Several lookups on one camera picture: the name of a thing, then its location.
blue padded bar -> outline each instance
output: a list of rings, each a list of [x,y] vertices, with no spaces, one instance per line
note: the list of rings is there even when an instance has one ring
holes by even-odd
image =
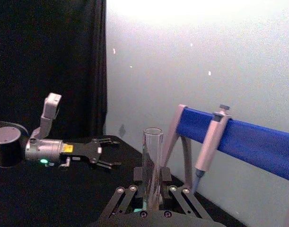
[[[212,114],[185,108],[177,133],[203,143]],[[229,120],[219,151],[289,180],[289,133]]]

white backdrop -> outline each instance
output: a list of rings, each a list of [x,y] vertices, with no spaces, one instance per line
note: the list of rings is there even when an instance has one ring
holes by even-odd
[[[137,150],[178,104],[289,132],[289,1],[108,0],[106,38],[106,133]],[[281,227],[289,203],[289,181],[221,152],[198,191],[252,227]]]

